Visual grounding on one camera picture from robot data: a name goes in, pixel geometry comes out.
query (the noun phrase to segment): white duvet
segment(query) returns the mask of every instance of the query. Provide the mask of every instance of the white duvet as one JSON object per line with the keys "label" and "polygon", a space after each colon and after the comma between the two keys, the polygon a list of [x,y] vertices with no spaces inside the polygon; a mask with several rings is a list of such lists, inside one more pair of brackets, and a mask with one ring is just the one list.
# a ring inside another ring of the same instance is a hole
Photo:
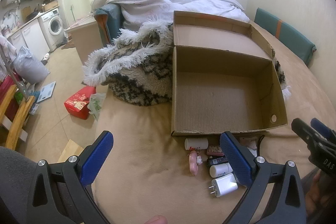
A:
{"label": "white duvet", "polygon": [[124,27],[137,31],[143,22],[152,18],[173,21],[175,10],[225,16],[248,22],[243,7],[236,0],[94,0],[95,10],[107,3],[118,3],[125,18]]}

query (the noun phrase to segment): orange strap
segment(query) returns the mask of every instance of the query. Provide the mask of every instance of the orange strap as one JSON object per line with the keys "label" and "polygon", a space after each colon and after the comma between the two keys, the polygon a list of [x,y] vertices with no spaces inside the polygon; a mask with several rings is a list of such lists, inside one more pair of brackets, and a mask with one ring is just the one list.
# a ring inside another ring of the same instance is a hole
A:
{"label": "orange strap", "polygon": [[98,25],[100,26],[100,28],[102,28],[105,39],[106,39],[106,43],[110,43],[110,39],[109,39],[109,35],[108,35],[108,30],[106,28],[105,23],[108,20],[108,15],[95,15],[94,18],[97,21]]}
{"label": "orange strap", "polygon": [[281,23],[282,23],[283,21],[281,20],[281,19],[279,19],[279,21],[278,21],[278,25],[277,25],[277,30],[276,30],[276,32],[275,32],[275,37],[277,38],[277,39],[279,39],[279,35],[280,35],[280,30],[281,30]]}

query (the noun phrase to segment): red cloth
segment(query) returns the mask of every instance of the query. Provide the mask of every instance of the red cloth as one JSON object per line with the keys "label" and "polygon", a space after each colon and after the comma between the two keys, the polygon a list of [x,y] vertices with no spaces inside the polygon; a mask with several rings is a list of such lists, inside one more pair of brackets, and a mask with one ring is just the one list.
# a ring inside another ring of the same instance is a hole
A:
{"label": "red cloth", "polygon": [[96,93],[94,86],[86,86],[72,95],[64,102],[67,111],[80,119],[86,120],[89,117],[89,109],[87,105],[90,101],[91,94]]}
{"label": "red cloth", "polygon": [[[18,81],[21,81],[18,74],[14,73],[14,75]],[[14,81],[9,75],[7,75],[4,81],[0,84],[0,103],[2,103],[2,100],[5,98],[6,92],[12,85],[14,85]],[[5,115],[7,116],[8,119],[13,121],[18,109],[19,105],[17,101],[13,98],[7,107]]]}

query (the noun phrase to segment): open cardboard box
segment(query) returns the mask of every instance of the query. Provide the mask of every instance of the open cardboard box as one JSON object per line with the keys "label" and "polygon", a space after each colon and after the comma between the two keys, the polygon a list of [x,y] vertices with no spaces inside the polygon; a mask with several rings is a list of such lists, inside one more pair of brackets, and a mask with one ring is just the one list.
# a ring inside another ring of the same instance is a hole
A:
{"label": "open cardboard box", "polygon": [[173,136],[287,124],[272,48],[251,24],[175,11],[174,44]]}

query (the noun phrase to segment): black and white fuzzy blanket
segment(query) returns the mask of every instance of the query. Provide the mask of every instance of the black and white fuzzy blanket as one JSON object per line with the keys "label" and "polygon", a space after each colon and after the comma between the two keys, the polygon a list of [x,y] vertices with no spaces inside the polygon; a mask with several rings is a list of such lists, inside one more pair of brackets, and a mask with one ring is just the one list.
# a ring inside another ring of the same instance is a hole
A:
{"label": "black and white fuzzy blanket", "polygon": [[[109,85],[120,99],[139,106],[172,98],[173,26],[164,20],[145,22],[138,32],[120,29],[113,46],[96,50],[83,66],[84,83]],[[273,52],[273,63],[287,99],[286,78]]]}

